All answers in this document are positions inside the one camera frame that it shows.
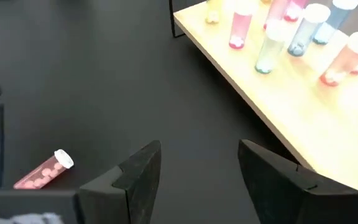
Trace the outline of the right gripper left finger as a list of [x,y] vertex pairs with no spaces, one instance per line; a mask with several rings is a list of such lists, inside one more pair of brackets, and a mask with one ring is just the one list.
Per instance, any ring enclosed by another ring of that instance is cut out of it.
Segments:
[[85,223],[149,224],[161,171],[161,143],[150,142],[78,192]]

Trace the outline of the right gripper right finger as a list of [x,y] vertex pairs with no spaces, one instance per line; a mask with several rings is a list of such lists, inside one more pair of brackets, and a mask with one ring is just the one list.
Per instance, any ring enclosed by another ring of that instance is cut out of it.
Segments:
[[358,190],[250,141],[239,141],[242,176],[261,223],[358,224]]

